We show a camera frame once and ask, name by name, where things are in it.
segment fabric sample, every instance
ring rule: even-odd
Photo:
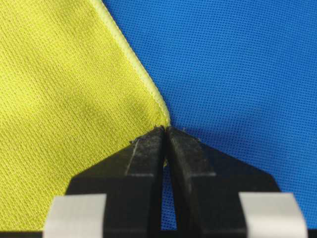
[[[271,173],[317,228],[317,1],[104,3],[172,124]]]
[[[73,175],[169,115],[101,0],[1,0],[0,22],[0,230],[40,230]]]

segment yellow cloth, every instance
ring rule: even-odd
[[[40,230],[70,178],[168,125],[101,0],[0,0],[0,230]]]

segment textured fabric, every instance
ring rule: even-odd
[[[101,0],[1,0],[0,22],[0,230],[39,230],[73,175],[169,117]]]
[[[170,180],[169,166],[165,166],[163,170],[161,229],[162,230],[176,230],[177,229],[173,189],[172,189],[172,184]]]
[[[104,2],[172,124],[273,174],[317,228],[317,1]]]

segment white label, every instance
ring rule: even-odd
[[[240,192],[248,238],[307,238],[304,217],[292,193]]]
[[[44,238],[102,238],[106,194],[56,196],[43,230]]]

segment black plastic jaw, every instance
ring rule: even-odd
[[[75,176],[66,194],[106,193],[104,237],[147,238],[160,231],[164,128]]]
[[[280,191],[271,175],[173,127],[167,146],[179,237],[246,238],[239,192]]]

